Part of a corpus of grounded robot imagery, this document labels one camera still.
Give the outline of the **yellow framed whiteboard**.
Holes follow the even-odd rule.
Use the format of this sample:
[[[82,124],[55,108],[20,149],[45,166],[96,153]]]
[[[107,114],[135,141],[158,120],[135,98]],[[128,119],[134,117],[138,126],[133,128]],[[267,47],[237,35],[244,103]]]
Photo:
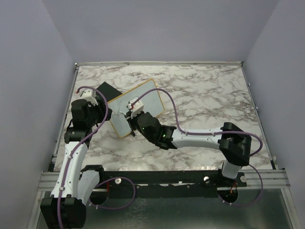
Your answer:
[[[112,109],[110,123],[119,138],[124,138],[131,133],[131,128],[125,118],[129,111],[132,118],[141,111],[149,112],[154,117],[164,112],[165,108],[158,91],[150,92],[140,98],[145,92],[156,87],[154,79],[149,79],[108,103],[108,107]]]

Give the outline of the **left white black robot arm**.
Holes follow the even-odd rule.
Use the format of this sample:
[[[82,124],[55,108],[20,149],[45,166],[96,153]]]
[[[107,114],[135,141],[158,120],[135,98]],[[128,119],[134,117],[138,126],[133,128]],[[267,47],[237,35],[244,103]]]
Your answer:
[[[89,96],[71,104],[72,126],[64,136],[63,164],[55,187],[48,198],[43,198],[40,209],[50,229],[80,229],[86,220],[86,204],[94,188],[105,184],[102,166],[90,166],[81,173],[89,149],[93,130],[110,120],[111,110],[104,96]]]

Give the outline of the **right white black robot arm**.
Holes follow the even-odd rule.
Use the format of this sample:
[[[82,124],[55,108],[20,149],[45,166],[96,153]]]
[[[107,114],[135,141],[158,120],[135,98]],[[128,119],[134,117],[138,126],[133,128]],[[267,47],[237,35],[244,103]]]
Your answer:
[[[183,147],[203,147],[216,149],[226,158],[219,174],[220,183],[229,187],[236,181],[239,170],[249,165],[252,138],[230,122],[222,127],[205,130],[198,134],[190,134],[193,130],[179,130],[176,126],[162,125],[156,117],[149,112],[141,111],[136,116],[127,112],[125,119],[132,131],[137,130],[150,143],[168,150]]]

